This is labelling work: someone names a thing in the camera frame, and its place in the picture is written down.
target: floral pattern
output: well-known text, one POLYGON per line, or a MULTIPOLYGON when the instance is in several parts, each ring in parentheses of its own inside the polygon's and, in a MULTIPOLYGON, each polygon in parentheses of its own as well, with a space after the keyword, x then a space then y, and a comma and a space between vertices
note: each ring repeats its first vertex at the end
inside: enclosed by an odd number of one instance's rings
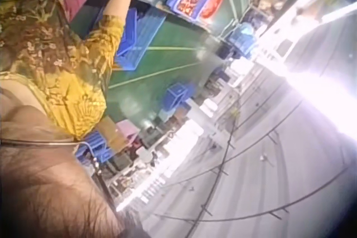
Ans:
POLYGON ((62 0, 0 0, 0 80, 27 85, 49 118, 82 138, 102 118, 124 23, 103 16, 86 40, 62 0))

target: hair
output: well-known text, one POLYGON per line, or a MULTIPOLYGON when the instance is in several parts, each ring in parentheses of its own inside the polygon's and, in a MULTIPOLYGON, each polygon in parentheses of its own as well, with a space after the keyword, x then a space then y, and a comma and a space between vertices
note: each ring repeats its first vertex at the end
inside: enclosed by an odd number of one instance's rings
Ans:
MULTIPOLYGON (((51 150, 45 150, 47 158, 51 150)), ((2 148, 0 157, 6 158, 2 148)), ((75 161, 56 169, 32 173, 22 152, 11 164, 22 162, 18 173, 3 180, 0 237, 3 238, 146 238, 140 220, 128 211, 115 215, 94 182, 75 161), (76 183, 64 183, 67 172, 78 176, 76 183)))

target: red plate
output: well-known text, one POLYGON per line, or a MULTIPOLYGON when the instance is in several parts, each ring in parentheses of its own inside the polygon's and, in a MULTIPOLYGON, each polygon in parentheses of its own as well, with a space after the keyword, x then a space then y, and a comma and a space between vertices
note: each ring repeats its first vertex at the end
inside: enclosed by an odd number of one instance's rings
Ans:
POLYGON ((209 0, 205 5, 200 17, 204 20, 211 18, 221 6, 223 0, 209 0))

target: woman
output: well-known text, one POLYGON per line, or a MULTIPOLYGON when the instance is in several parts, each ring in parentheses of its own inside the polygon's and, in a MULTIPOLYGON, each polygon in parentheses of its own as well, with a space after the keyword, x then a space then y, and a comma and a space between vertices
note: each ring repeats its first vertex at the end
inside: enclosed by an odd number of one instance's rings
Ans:
MULTIPOLYGON (((58 142, 91 131, 105 109, 130 1, 110 0, 82 41, 69 29, 66 16, 75 12, 64 0, 0 0, 2 139, 58 142)), ((2 145, 1 237, 130 235, 72 151, 2 145)))
POLYGON ((68 2, 0 0, 0 82, 80 139, 104 113, 130 0, 110 0, 85 41, 69 28, 68 2))

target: wire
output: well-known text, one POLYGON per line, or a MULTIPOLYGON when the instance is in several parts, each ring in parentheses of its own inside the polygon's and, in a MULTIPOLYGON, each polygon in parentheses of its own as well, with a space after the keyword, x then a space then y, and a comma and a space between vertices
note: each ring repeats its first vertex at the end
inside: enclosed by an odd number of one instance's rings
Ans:
MULTIPOLYGON (((284 210, 290 206, 293 206, 293 205, 296 205, 297 203, 300 203, 306 199, 308 199, 309 197, 317 194, 318 192, 320 192, 321 190, 323 190, 324 188, 326 188, 327 186, 329 186, 330 184, 332 184, 334 181, 336 181, 339 177, 341 177, 349 168, 355 166, 356 163, 352 163, 350 166, 348 167, 345 167, 341 172, 339 172, 335 177, 333 177, 332 179, 330 179, 329 181, 327 181, 325 184, 323 184, 321 187, 317 188, 316 190, 312 191, 311 193, 291 202, 291 203, 288 203, 284 206, 280 206, 280 207, 277 207, 277 208, 274 208, 274 209, 271 209, 271 210, 268 210, 268 211, 265 211, 265 212, 262 212, 262 213, 256 213, 256 214, 253 214, 253 215, 249 215, 249 216, 244 216, 244 217, 233 217, 233 218, 223 218, 223 219, 220 219, 220 220, 199 220, 199 222, 227 222, 227 221, 237 221, 237 220, 246 220, 248 218, 252 218, 252 217, 260 217, 260 216, 264 216, 264 215, 267 215, 267 214, 270 214, 270 213, 274 213, 274 212, 277 212, 279 210, 284 210)), ((180 217, 170 217, 170 216, 165 216, 165 215, 160 215, 160 214, 156 214, 154 213, 155 216, 157 217, 161 217, 161 218, 168 218, 168 219, 171 219, 171 220, 181 220, 181 221, 190 221, 190 222, 193 222, 195 221, 193 218, 180 218, 180 217)))

